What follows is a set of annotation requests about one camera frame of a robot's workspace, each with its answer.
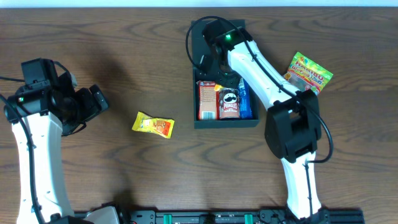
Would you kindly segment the black gift box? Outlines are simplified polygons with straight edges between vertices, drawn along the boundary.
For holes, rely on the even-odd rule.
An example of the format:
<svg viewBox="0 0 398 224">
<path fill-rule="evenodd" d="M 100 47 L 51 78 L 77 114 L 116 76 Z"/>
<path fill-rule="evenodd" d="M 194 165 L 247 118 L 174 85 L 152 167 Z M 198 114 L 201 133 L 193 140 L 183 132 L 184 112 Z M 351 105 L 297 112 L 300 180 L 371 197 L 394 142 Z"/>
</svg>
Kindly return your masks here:
<svg viewBox="0 0 398 224">
<path fill-rule="evenodd" d="M 252 119 L 223 119 L 223 120 L 199 120 L 199 81 L 216 81 L 222 74 L 218 61 L 211 56 L 211 50 L 202 35 L 202 30 L 211 20 L 200 21 L 191 30 L 192 38 L 192 59 L 196 64 L 200 63 L 202 56 L 209 55 L 212 61 L 207 73 L 199 71 L 193 67 L 193 109 L 194 109 L 194 128 L 195 129 L 216 129 L 216 128 L 253 128 L 259 123 L 259 102 L 256 94 L 249 89 L 250 106 Z"/>
</svg>

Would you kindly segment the yellow candy packet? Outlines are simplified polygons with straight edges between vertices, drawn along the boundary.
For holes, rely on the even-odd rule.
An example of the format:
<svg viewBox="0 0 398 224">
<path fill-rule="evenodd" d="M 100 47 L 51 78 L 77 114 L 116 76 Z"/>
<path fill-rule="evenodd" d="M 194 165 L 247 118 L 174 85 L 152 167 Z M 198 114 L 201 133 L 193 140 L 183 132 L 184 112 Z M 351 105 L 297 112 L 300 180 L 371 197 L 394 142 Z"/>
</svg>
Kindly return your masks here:
<svg viewBox="0 0 398 224">
<path fill-rule="evenodd" d="M 214 87 L 214 91 L 220 91 L 221 89 L 223 89 L 223 86 L 216 84 Z"/>
<path fill-rule="evenodd" d="M 143 112 L 138 112 L 132 126 L 133 131 L 153 133 L 170 139 L 175 121 L 172 119 L 153 118 Z"/>
</svg>

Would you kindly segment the small Pringles can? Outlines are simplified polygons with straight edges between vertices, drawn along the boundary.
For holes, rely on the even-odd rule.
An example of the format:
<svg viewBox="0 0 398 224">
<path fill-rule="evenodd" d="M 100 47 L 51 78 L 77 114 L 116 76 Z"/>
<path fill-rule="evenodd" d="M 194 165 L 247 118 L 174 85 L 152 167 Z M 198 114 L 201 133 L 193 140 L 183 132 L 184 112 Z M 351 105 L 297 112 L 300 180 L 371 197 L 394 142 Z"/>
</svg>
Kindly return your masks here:
<svg viewBox="0 0 398 224">
<path fill-rule="evenodd" d="M 239 93 L 237 89 L 222 88 L 219 91 L 219 118 L 240 118 Z"/>
</svg>

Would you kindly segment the red snack box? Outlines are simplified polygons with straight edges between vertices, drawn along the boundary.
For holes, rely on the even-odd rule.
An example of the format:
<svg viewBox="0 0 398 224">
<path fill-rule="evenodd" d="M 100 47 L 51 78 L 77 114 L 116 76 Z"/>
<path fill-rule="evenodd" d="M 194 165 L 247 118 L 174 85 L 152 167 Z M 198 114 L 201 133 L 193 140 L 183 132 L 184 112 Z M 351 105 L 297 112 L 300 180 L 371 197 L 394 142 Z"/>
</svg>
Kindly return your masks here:
<svg viewBox="0 0 398 224">
<path fill-rule="evenodd" d="M 199 120 L 216 120 L 218 117 L 217 92 L 215 82 L 198 81 Z"/>
</svg>

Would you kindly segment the blue cookie packet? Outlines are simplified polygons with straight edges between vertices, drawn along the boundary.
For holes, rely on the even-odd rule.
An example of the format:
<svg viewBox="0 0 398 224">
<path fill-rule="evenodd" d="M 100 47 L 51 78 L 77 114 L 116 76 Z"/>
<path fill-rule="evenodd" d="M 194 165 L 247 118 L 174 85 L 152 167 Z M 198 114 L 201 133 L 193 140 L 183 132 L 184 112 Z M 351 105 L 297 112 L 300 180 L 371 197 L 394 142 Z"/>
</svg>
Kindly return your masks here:
<svg viewBox="0 0 398 224">
<path fill-rule="evenodd" d="M 239 90 L 239 109 L 241 119 L 252 119 L 251 102 L 249 95 L 249 85 L 241 78 L 238 85 Z"/>
</svg>

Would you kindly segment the Haribo gummy worms bag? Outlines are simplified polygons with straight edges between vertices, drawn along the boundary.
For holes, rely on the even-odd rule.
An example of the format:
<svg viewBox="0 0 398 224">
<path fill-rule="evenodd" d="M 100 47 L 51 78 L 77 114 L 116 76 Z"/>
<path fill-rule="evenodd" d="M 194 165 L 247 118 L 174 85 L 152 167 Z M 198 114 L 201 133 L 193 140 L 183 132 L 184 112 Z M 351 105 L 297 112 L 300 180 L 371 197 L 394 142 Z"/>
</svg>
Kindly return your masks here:
<svg viewBox="0 0 398 224">
<path fill-rule="evenodd" d="M 300 91 L 312 90 L 316 95 L 320 94 L 332 77 L 331 72 L 300 52 L 294 55 L 284 75 L 284 78 Z"/>
</svg>

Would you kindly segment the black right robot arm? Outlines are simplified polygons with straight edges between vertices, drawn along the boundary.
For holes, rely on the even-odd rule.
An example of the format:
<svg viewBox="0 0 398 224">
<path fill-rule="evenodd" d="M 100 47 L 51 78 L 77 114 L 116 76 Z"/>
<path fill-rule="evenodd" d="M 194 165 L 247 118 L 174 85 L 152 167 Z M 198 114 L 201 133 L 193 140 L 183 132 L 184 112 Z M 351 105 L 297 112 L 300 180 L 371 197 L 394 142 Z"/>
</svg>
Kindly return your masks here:
<svg viewBox="0 0 398 224">
<path fill-rule="evenodd" d="M 289 83 L 265 59 L 245 28 L 207 24 L 202 35 L 220 65 L 240 75 L 264 105 L 264 137 L 284 168 L 287 207 L 297 220 L 309 222 L 322 207 L 313 171 L 324 126 L 317 95 Z"/>
</svg>

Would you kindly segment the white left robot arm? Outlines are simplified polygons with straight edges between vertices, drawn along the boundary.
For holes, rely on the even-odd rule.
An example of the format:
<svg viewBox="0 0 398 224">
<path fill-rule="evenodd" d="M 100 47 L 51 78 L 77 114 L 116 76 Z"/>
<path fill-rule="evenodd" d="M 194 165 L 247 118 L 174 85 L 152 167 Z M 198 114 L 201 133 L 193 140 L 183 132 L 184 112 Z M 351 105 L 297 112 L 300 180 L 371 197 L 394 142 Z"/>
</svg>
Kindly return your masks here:
<svg viewBox="0 0 398 224">
<path fill-rule="evenodd" d="M 83 218 L 75 216 L 64 183 L 61 121 L 52 113 L 34 113 L 22 121 L 12 125 L 21 177 L 16 223 L 119 223 L 112 206 L 89 212 Z"/>
</svg>

